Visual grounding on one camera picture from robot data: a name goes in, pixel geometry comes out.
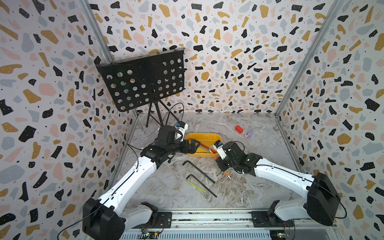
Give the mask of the yellow hex key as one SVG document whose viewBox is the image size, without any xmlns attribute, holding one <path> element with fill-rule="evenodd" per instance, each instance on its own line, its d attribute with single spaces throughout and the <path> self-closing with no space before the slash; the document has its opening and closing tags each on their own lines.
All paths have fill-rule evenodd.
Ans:
<svg viewBox="0 0 384 240">
<path fill-rule="evenodd" d="M 196 155 L 202 155 L 202 156 L 210 156 L 211 152 L 205 148 L 198 148 L 196 151 Z"/>
</svg>

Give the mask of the yellow plastic storage box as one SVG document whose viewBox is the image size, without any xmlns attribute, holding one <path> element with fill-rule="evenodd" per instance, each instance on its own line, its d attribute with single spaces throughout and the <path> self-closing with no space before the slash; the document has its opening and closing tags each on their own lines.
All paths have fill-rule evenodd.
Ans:
<svg viewBox="0 0 384 240">
<path fill-rule="evenodd" d="M 216 156 L 218 156 L 218 154 L 215 151 L 215 149 L 213 149 L 213 145 L 218 140 L 222 141 L 222 138 L 221 138 L 220 135 L 213 134 L 213 133 L 189 133 L 186 136 L 186 140 L 189 140 L 189 139 L 195 139 L 195 140 L 199 141 L 200 143 L 203 143 L 204 145 L 208 146 L 209 148 L 212 148 L 212 150 L 214 151 Z M 196 153 L 188 154 L 188 155 L 191 156 L 191 157 L 213 158 L 212 155 L 210 155 L 210 156 L 202 156 L 202 155 L 200 155 L 199 156 L 199 155 L 196 155 Z"/>
</svg>

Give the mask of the red hex key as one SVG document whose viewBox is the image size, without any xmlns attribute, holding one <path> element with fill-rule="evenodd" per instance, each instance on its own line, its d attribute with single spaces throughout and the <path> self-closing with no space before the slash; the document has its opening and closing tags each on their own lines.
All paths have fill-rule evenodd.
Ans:
<svg viewBox="0 0 384 240">
<path fill-rule="evenodd" d="M 211 150 L 208 146 L 204 145 L 203 143 L 201 143 L 200 146 L 201 146 L 202 148 L 208 150 L 208 151 Z"/>
</svg>

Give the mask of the long black hex key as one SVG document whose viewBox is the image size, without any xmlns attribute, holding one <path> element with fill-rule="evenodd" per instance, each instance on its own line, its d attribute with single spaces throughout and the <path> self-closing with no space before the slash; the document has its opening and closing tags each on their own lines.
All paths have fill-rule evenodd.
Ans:
<svg viewBox="0 0 384 240">
<path fill-rule="evenodd" d="M 213 184 L 215 184 L 216 182 L 210 178 L 206 173 L 204 173 L 201 169 L 199 169 L 195 164 L 193 164 L 191 161 L 185 161 L 182 163 L 182 166 L 184 166 L 185 164 L 190 164 L 193 168 L 195 168 L 199 173 L 201 173 L 205 178 L 207 178 L 210 182 L 212 182 Z"/>
</svg>

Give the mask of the orange hex key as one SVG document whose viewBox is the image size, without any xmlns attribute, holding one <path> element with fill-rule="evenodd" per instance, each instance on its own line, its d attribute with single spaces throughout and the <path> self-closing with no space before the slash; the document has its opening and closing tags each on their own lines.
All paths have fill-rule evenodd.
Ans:
<svg viewBox="0 0 384 240">
<path fill-rule="evenodd" d="M 215 161 L 217 162 L 217 156 L 216 154 L 214 153 L 214 151 L 212 150 L 212 148 L 209 148 L 209 151 L 211 153 L 211 155 L 214 157 Z M 231 176 L 228 174 L 227 171 L 224 171 L 224 173 L 226 174 L 226 176 L 231 180 Z"/>
</svg>

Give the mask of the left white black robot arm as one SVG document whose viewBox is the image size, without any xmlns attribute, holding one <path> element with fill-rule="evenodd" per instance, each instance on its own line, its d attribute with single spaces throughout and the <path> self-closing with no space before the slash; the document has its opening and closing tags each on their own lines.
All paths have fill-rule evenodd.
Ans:
<svg viewBox="0 0 384 240">
<path fill-rule="evenodd" d="M 170 155 L 194 154 L 200 142 L 194 139 L 156 143 L 144 148 L 134 166 L 98 200 L 88 199 L 83 207 L 83 232 L 95 240 L 118 240 L 139 225 L 152 226 L 158 209 L 143 202 L 124 212 L 130 198 Z"/>
</svg>

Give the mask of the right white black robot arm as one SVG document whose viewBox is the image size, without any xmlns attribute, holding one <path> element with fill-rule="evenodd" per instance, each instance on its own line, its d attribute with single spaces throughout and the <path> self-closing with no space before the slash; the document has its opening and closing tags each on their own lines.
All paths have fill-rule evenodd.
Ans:
<svg viewBox="0 0 384 240">
<path fill-rule="evenodd" d="M 296 219 L 312 219 L 315 222 L 332 226 L 341 198 L 327 175 L 304 174 L 279 166 L 268 159 L 254 154 L 246 154 L 237 141 L 213 145 L 218 154 L 216 162 L 221 171 L 232 168 L 239 174 L 249 174 L 264 178 L 286 187 L 300 196 L 289 201 L 275 200 L 269 209 L 256 217 L 255 222 L 265 226 L 291 226 Z"/>
</svg>

